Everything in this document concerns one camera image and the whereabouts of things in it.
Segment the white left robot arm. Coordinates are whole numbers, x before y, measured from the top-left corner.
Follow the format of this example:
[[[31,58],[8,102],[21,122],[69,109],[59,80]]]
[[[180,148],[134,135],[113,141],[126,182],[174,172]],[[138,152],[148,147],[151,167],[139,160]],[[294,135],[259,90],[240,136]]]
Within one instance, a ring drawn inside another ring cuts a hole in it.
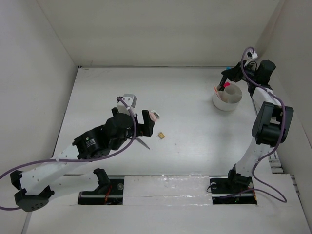
[[[104,169],[70,178],[67,173],[86,163],[112,157],[111,151],[122,152],[126,140],[151,137],[155,118],[148,110],[142,110],[143,124],[129,112],[112,109],[113,116],[105,124],[93,128],[74,139],[58,156],[41,163],[34,169],[10,174],[12,185],[18,190],[14,195],[18,208],[25,212],[36,211],[51,200],[78,191],[94,192],[109,196],[112,184]]]

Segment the red pink pen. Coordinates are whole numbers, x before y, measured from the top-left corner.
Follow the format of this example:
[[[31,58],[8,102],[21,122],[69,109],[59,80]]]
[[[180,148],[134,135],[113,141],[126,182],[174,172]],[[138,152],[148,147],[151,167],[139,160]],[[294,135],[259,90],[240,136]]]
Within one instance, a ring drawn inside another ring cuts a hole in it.
[[[222,100],[222,99],[221,99],[221,96],[220,96],[220,93],[219,93],[219,90],[217,89],[216,86],[214,86],[214,90],[215,90],[216,96],[217,96],[220,100]]]

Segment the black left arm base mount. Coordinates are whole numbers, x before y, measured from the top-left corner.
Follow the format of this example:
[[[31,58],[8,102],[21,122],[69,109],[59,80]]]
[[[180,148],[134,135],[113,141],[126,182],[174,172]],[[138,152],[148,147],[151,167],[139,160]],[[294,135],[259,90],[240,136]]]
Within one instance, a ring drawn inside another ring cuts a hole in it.
[[[93,171],[97,177],[97,187],[93,191],[79,193],[78,205],[122,205],[124,176],[108,176],[104,169]]]

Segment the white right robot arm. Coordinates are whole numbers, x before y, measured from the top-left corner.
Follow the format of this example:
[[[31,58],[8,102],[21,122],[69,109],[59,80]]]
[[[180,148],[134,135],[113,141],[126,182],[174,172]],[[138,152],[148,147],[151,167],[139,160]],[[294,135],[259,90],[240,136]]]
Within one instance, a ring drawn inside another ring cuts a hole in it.
[[[235,67],[222,72],[219,86],[222,91],[226,89],[224,84],[227,80],[243,80],[248,85],[250,97],[260,107],[252,127],[251,144],[242,159],[229,170],[225,180],[225,187],[229,193],[247,190],[259,162],[273,154],[288,135],[294,110],[286,106],[269,85],[275,68],[275,64],[270,60],[261,61],[257,68],[242,60]]]

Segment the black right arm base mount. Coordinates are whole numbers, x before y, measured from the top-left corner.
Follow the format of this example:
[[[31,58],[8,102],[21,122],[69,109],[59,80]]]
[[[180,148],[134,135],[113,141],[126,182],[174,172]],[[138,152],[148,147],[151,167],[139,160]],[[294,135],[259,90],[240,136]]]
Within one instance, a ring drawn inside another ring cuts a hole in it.
[[[212,194],[213,205],[257,204],[251,177],[229,170],[228,175],[210,175],[209,182],[206,192]]]

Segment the pink cap black highlighter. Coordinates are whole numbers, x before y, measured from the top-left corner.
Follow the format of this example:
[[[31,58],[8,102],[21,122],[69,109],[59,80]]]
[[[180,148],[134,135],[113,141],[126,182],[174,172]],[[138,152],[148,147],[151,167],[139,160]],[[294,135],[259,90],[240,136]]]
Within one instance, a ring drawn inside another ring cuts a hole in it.
[[[229,86],[230,83],[229,82],[225,82],[223,85],[218,85],[217,90],[219,91],[223,91],[225,89],[225,87]]]

